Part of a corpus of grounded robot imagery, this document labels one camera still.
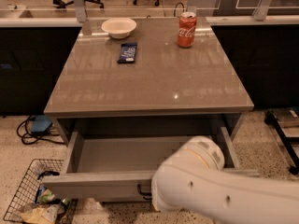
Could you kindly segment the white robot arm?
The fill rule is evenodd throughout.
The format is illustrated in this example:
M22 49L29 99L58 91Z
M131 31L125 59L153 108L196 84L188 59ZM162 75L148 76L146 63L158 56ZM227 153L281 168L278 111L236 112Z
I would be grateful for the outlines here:
M223 166L211 139L190 138L154 174L154 208L186 209L222 224L299 224L298 182L238 175Z

